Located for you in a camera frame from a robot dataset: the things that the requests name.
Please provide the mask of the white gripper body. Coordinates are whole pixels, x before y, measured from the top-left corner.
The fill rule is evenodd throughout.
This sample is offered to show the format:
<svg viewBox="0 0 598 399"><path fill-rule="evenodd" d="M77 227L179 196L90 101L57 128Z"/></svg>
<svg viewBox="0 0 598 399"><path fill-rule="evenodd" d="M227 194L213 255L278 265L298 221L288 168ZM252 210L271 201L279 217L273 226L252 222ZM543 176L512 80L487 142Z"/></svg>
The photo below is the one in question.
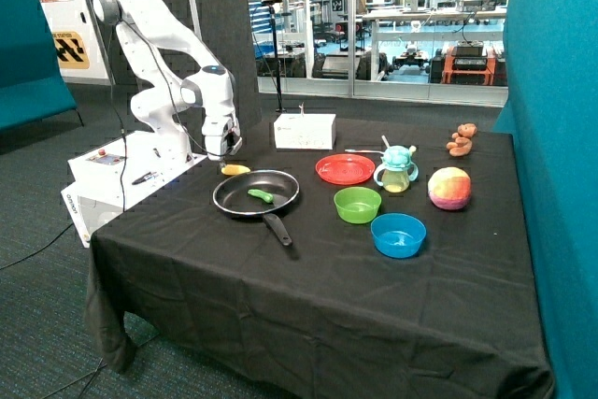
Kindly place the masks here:
<svg viewBox="0 0 598 399"><path fill-rule="evenodd" d="M242 146L240 127L235 116L207 116L202 125L205 152L209 160L223 160L235 155Z"/></svg>

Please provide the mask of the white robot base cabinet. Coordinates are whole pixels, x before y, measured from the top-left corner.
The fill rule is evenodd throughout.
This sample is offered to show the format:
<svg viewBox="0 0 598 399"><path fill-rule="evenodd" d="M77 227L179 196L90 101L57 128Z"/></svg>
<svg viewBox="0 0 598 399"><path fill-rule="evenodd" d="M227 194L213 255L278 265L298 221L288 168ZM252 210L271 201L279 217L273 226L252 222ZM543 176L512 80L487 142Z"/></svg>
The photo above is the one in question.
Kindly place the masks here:
<svg viewBox="0 0 598 399"><path fill-rule="evenodd" d="M153 133L136 131L69 160L74 182L61 195L81 244L89 247L93 232L205 158L177 162Z"/></svg>

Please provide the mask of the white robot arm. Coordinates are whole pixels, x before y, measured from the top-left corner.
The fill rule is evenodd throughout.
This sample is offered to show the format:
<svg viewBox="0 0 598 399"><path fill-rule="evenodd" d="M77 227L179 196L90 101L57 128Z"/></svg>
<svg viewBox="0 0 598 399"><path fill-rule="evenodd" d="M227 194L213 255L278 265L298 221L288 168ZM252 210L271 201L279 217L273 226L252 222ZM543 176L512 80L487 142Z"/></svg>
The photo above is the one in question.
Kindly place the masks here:
<svg viewBox="0 0 598 399"><path fill-rule="evenodd" d="M240 150L234 76L163 0L93 0L93 10L115 27L134 74L151 84L132 97L131 108L151 128L163 159L182 164L192 158L188 131L175 122L190 107L205 111L201 131L209 160Z"/></svg>

